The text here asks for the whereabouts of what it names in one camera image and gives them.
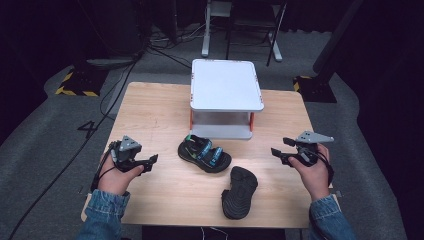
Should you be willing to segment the white metal stand leg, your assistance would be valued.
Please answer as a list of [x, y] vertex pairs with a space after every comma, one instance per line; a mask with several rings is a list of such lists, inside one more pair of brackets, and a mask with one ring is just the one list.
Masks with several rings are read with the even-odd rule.
[[280, 52], [280, 48], [278, 46], [277, 41], [274, 40], [274, 32], [271, 31], [268, 34], [268, 39], [271, 47], [271, 56], [274, 58], [276, 62], [281, 62], [283, 60], [283, 56]]
[[230, 16], [231, 2], [229, 0], [207, 0], [205, 8], [205, 24], [204, 35], [201, 49], [201, 56], [207, 58], [209, 56], [209, 46], [211, 39], [211, 20], [213, 17]]

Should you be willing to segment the black yellow-striped stand base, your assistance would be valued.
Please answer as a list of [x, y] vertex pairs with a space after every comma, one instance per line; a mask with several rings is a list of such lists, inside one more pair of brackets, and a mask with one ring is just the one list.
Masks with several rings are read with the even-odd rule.
[[80, 71], [72, 68], [65, 75], [55, 94], [98, 97], [108, 74], [107, 70]]
[[329, 83], [318, 81], [315, 77], [296, 76], [293, 78], [293, 87], [305, 102], [337, 102]]

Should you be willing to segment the black folding chair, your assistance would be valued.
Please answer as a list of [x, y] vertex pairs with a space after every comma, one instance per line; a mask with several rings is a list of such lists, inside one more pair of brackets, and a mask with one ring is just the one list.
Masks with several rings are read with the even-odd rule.
[[226, 30], [226, 59], [233, 45], [233, 32], [264, 32], [263, 42], [269, 43], [266, 65], [270, 64], [288, 0], [231, 0]]

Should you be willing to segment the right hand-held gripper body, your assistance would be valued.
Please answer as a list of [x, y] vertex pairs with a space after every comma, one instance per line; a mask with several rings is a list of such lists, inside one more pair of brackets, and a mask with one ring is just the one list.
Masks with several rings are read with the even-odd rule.
[[295, 139], [295, 147], [298, 151], [297, 159], [305, 166], [310, 167], [318, 161], [318, 143], [333, 142], [331, 136], [304, 131]]

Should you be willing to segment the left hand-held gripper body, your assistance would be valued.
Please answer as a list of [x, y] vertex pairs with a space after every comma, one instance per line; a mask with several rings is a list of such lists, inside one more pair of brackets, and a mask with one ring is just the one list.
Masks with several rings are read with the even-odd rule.
[[132, 138], [124, 135], [121, 140], [111, 143], [111, 156], [114, 166], [121, 172], [128, 172], [135, 167], [145, 166], [145, 162], [136, 161], [135, 156], [142, 146]]

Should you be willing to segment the white two-tier shoe rack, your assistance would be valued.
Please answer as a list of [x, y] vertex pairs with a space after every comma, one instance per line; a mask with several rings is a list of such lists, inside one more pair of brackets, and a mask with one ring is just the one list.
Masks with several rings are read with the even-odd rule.
[[249, 61], [195, 59], [190, 133], [209, 139], [250, 140], [264, 109], [255, 66]]

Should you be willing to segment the person's right hand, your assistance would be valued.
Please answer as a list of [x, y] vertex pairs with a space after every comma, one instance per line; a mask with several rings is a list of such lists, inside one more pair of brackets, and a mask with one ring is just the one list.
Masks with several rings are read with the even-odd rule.
[[311, 167], [304, 166], [294, 157], [290, 157], [289, 162], [300, 174], [301, 180], [309, 192], [312, 201], [329, 195], [328, 170], [323, 161], [318, 160]]

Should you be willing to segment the black slanted post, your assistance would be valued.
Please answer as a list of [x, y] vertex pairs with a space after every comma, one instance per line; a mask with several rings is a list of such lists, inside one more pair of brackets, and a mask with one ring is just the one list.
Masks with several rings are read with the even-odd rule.
[[316, 59], [313, 65], [313, 71], [315, 73], [320, 73], [324, 69], [325, 64], [329, 61], [331, 54], [335, 51], [337, 44], [340, 42], [340, 39], [342, 38], [344, 32], [348, 28], [350, 22], [354, 18], [354, 15], [358, 11], [362, 3], [363, 0], [354, 0], [351, 3], [343, 18], [339, 22], [338, 26], [332, 33], [331, 38], [319, 54], [318, 58]]

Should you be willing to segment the person's left hand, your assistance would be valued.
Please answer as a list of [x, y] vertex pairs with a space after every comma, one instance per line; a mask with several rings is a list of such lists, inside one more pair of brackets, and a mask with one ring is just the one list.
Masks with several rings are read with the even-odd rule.
[[143, 166], [128, 172], [116, 169], [110, 155], [107, 156], [99, 174], [98, 189], [115, 195], [124, 195], [130, 182], [143, 172]]

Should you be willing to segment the black blue-strapped sandal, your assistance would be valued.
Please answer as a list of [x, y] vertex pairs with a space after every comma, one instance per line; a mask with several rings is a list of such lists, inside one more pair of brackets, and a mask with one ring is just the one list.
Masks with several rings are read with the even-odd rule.
[[178, 156], [195, 164], [206, 173], [224, 171], [232, 162], [232, 157], [221, 147], [213, 147], [208, 138], [189, 134], [178, 146]]
[[239, 166], [232, 168], [230, 180], [231, 188], [225, 189], [221, 194], [222, 209], [227, 218], [239, 220], [250, 212], [258, 180], [251, 171]]

